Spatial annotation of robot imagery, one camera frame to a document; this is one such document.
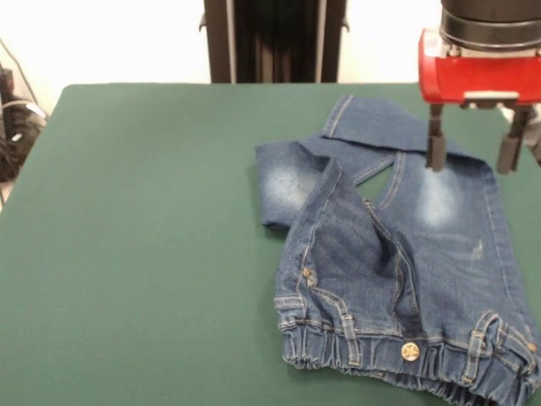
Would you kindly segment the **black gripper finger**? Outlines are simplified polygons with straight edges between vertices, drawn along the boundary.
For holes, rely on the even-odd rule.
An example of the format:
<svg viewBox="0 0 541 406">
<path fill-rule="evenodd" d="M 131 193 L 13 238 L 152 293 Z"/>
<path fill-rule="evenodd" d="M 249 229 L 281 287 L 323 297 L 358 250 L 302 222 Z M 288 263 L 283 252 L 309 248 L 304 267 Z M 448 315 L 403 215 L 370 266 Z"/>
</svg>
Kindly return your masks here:
<svg viewBox="0 0 541 406">
<path fill-rule="evenodd" d="M 532 118 L 531 107 L 515 107 L 509 131 L 500 144 L 496 170 L 498 173 L 515 172 L 521 153 L 522 142 L 529 120 Z"/>
<path fill-rule="evenodd" d="M 426 151 L 426 167 L 442 171 L 446 160 L 446 139 L 442 131 L 442 104 L 429 105 L 429 126 Z"/>
</svg>

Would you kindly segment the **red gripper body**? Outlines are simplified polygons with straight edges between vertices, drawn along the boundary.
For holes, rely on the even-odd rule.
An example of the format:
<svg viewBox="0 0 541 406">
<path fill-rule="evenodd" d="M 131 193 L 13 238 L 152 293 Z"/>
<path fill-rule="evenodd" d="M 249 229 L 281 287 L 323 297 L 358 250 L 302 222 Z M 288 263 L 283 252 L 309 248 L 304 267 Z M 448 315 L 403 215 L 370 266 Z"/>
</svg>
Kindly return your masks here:
<svg viewBox="0 0 541 406">
<path fill-rule="evenodd" d="M 418 42 L 418 85 L 431 104 L 540 102 L 540 51 L 474 51 L 423 30 Z"/>
</svg>

